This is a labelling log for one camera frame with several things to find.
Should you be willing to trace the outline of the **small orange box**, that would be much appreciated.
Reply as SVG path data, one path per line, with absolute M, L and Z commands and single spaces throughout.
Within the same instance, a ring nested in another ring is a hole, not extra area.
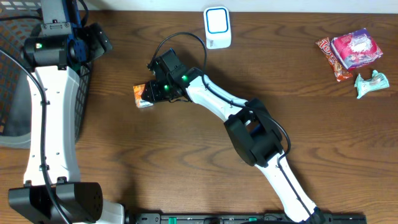
M 153 106 L 153 103 L 150 103 L 149 101 L 143 100 L 142 99 L 142 95 L 144 93 L 145 90 L 145 84 L 140 84 L 140 85 L 134 85 L 133 86 L 133 90 L 134 90 L 134 99 L 135 99 L 135 103 L 136 106 L 138 108 L 146 108 L 146 107 L 150 107 Z

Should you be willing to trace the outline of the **orange red snack bar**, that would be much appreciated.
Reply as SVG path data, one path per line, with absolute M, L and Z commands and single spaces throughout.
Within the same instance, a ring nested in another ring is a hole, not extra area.
M 331 51 L 331 44 L 328 37 L 324 37 L 316 41 L 316 44 L 318 45 L 320 50 L 325 54 L 325 57 L 327 58 L 328 63 L 330 64 L 333 70 L 336 81 L 341 82 L 343 80 L 347 80 L 353 77 L 353 75 L 350 72 L 348 72 L 342 66 L 342 64 L 340 64 L 338 59 L 335 57 L 334 53 Z

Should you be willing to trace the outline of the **purple snack packet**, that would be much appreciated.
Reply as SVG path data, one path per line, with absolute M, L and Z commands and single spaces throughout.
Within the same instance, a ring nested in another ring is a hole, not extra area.
M 373 63 L 383 55 L 366 28 L 333 38 L 331 50 L 347 70 Z

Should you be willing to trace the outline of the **teal snack wrapper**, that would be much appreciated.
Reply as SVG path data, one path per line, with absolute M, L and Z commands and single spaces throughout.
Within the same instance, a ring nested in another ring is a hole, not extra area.
M 373 70 L 372 76 L 368 80 L 364 80 L 359 74 L 355 80 L 354 87 L 357 89 L 357 99 L 360 99 L 369 92 L 389 88 L 390 85 L 385 74 L 378 72 L 377 70 Z

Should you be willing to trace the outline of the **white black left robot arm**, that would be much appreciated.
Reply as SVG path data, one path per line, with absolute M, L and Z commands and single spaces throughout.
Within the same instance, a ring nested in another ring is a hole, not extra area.
M 9 206 L 32 223 L 130 221 L 125 207 L 106 200 L 99 183 L 81 180 L 75 152 L 75 106 L 83 69 L 113 47 L 88 24 L 83 1 L 42 1 L 40 32 L 27 38 L 21 69 L 31 96 L 30 154 L 21 188 Z

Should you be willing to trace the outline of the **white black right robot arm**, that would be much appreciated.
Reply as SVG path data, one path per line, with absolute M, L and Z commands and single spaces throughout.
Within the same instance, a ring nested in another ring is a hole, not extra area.
M 201 105 L 219 117 L 240 158 L 257 167 L 279 197 L 287 217 L 296 223 L 324 223 L 325 216 L 305 193 L 290 169 L 290 144 L 283 127 L 258 99 L 233 96 L 215 85 L 199 68 L 187 68 L 173 49 L 154 55 L 147 68 L 155 80 L 146 83 L 142 97 L 150 103 L 177 100 Z

